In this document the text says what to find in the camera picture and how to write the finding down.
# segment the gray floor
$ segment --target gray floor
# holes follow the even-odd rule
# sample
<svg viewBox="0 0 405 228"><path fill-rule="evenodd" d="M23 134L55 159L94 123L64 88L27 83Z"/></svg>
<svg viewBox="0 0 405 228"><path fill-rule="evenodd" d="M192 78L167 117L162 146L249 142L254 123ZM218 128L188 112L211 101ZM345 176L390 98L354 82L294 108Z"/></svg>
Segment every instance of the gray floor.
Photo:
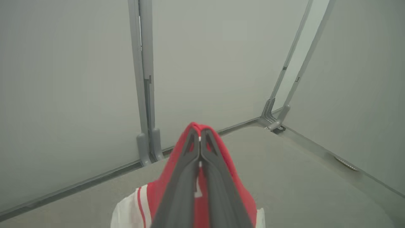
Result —
<svg viewBox="0 0 405 228"><path fill-rule="evenodd" d="M249 126L222 137L266 226L403 227L404 199L293 132ZM115 205L156 179L166 161L0 223L3 227L109 227Z"/></svg>

